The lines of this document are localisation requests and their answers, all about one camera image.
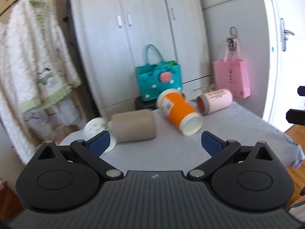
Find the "white green paper cup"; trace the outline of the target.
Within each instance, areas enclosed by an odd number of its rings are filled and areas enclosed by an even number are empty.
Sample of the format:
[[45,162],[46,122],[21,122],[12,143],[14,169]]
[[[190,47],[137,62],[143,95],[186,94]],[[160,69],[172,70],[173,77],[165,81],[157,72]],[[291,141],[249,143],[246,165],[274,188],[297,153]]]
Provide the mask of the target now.
[[111,122],[107,121],[105,118],[97,117],[90,120],[84,127],[84,135],[85,140],[93,139],[98,134],[105,131],[106,133],[99,137],[98,139],[94,140],[94,146],[89,147],[89,149],[96,153],[97,156],[102,155],[103,153],[108,153],[117,144],[117,140],[111,134],[112,124]]

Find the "pink cup with grey rim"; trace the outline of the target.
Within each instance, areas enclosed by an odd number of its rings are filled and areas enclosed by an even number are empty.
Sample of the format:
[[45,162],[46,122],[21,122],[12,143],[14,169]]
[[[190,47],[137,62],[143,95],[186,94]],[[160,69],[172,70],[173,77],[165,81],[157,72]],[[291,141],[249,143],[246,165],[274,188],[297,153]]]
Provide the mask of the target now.
[[202,115],[207,115],[227,108],[233,102],[233,95],[228,89],[216,90],[197,97],[197,108]]

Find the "black clothes rack pole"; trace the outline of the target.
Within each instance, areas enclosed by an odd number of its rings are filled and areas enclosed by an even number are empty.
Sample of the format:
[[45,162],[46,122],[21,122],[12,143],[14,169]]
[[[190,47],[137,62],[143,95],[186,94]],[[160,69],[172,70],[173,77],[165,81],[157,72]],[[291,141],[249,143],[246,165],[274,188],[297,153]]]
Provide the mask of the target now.
[[94,102],[94,99],[92,97],[92,92],[86,77],[86,72],[83,66],[82,56],[80,53],[78,40],[76,37],[76,29],[75,24],[73,20],[73,12],[71,7],[71,0],[65,0],[66,3],[66,12],[67,16],[65,21],[68,22],[70,36],[71,36],[71,43],[70,45],[73,48],[74,56],[76,59],[76,69],[78,71],[78,74],[81,79],[81,86],[78,88],[78,98],[80,101],[80,106],[82,109],[82,112],[84,114],[84,118],[86,121],[89,121],[95,117],[99,117],[99,111],[97,109],[97,106]]

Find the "pink paper bag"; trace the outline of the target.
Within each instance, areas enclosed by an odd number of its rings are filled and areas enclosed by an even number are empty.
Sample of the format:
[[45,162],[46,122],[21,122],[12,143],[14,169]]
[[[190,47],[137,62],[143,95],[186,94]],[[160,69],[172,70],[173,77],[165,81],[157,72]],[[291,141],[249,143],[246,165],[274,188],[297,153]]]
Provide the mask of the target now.
[[245,99],[251,95],[247,64],[237,51],[225,48],[224,58],[213,62],[214,80],[218,90],[228,89],[234,98]]

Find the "grey table cloth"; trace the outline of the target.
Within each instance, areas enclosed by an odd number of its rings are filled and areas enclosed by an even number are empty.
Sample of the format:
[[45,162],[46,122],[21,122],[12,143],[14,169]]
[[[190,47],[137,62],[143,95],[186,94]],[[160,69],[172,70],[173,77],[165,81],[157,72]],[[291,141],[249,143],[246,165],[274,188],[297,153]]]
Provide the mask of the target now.
[[187,173],[211,158],[201,145],[201,135],[209,131],[226,141],[233,139],[243,146],[265,141],[282,164],[299,168],[304,153],[299,144],[237,102],[203,118],[200,131],[183,136],[160,110],[154,110],[157,135],[153,139],[118,143],[100,158],[123,173],[128,171],[183,171]]

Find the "teal tote bag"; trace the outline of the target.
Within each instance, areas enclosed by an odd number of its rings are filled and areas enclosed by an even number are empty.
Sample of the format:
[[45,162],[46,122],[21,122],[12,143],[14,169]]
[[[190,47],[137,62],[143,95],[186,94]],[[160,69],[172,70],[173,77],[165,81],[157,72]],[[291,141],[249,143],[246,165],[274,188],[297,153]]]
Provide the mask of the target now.
[[[159,59],[156,64],[149,62],[148,52],[153,49]],[[180,65],[172,60],[165,61],[162,54],[153,44],[145,48],[145,65],[136,67],[136,79],[143,101],[155,100],[168,89],[182,90]]]

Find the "orange paper cup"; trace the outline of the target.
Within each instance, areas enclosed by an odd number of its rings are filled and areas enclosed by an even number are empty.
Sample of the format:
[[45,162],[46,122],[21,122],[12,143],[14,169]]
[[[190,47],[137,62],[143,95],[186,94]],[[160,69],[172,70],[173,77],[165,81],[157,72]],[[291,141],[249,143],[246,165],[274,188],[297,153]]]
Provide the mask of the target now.
[[201,115],[176,89],[162,92],[156,105],[183,136],[196,134],[203,125]]

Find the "white fluffy robe green trim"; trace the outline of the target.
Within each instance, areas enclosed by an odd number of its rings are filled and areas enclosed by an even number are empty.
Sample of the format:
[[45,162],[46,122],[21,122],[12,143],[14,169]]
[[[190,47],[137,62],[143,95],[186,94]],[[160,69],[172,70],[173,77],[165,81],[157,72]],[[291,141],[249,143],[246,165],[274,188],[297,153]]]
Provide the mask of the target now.
[[1,25],[1,122],[22,163],[39,144],[28,119],[37,116],[46,123],[52,108],[64,125],[80,122],[71,98],[80,84],[51,5],[19,0]]

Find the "white wardrobe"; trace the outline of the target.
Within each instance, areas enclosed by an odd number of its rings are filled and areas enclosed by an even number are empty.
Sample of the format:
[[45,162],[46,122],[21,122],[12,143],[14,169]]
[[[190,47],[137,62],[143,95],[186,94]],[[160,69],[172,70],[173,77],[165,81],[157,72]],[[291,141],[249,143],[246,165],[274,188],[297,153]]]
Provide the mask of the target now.
[[99,114],[111,118],[133,111],[152,97],[143,93],[137,68],[176,61],[181,88],[195,99],[214,83],[214,61],[224,57],[235,27],[246,62],[251,95],[239,103],[261,118],[272,107],[268,94],[270,35],[266,8],[271,0],[69,0],[87,83]]

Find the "beige cup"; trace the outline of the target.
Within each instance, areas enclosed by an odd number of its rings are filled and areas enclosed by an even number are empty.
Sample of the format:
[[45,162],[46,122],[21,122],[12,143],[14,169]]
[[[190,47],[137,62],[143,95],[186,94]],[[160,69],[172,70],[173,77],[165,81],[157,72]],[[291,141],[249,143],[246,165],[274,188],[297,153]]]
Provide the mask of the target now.
[[153,139],[157,135],[157,122],[150,109],[137,110],[112,116],[112,135],[118,143]]

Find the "wall hook with keychain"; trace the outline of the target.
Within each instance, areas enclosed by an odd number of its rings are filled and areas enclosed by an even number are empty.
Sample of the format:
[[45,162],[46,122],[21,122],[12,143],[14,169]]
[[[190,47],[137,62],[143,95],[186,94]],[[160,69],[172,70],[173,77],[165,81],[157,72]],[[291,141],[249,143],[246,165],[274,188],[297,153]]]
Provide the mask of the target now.
[[235,51],[237,48],[237,35],[238,31],[236,27],[230,27],[229,29],[230,36],[226,39],[230,51]]

